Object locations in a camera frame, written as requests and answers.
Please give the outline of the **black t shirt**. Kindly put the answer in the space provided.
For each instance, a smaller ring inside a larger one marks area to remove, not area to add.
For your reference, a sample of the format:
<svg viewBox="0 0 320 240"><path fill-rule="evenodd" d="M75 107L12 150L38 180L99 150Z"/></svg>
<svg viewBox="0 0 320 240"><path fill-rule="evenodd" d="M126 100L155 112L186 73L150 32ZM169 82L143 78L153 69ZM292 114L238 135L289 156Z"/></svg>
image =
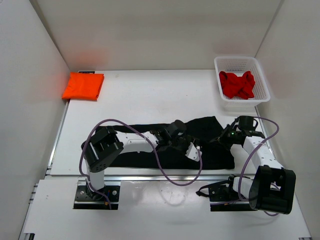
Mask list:
<svg viewBox="0 0 320 240"><path fill-rule="evenodd" d="M235 167L234 157L221 145L211 143L223 131L215 116L195 118L185 123L186 133L200 140L203 170L231 170ZM167 148L158 152L160 165L167 170L199 170L200 163L190 160L182 152ZM158 169L153 152L122 152L111 164L111 168Z"/></svg>

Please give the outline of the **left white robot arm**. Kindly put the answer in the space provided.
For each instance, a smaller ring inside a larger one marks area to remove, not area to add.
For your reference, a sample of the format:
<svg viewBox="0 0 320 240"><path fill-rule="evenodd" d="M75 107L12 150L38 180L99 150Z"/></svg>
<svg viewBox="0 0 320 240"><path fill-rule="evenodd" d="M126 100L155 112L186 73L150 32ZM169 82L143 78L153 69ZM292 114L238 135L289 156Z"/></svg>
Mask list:
<svg viewBox="0 0 320 240"><path fill-rule="evenodd" d="M86 178L87 194L93 200L100 200L105 194L104 171L121 154L154 153L173 148L186 158L202 162L199 140L187 134L186 125L180 121L143 133L132 126L127 128L130 133L121 132L112 126L105 126L101 121L90 132L81 145L80 164L85 164L87 172L80 170Z"/></svg>

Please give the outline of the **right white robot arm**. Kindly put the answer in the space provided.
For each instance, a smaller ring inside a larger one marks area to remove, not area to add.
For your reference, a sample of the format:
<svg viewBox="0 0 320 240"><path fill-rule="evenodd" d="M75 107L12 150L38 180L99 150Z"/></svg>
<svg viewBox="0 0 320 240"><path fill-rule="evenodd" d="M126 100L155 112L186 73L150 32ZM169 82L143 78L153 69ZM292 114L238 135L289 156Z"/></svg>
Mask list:
<svg viewBox="0 0 320 240"><path fill-rule="evenodd" d="M254 211L288 215L292 211L296 174L282 166L267 146L268 137L257 131L256 117L241 115L222 131L216 142L230 149L240 145L248 154L239 175L220 182L230 200L248 203Z"/></svg>

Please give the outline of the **orange t shirt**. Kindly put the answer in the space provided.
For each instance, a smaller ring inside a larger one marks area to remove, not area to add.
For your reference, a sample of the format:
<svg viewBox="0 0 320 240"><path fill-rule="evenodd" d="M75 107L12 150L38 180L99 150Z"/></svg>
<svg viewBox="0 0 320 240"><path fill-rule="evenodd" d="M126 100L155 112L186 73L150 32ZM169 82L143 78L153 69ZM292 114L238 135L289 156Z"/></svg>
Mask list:
<svg viewBox="0 0 320 240"><path fill-rule="evenodd" d="M71 72L63 100L97 101L105 76L101 73Z"/></svg>

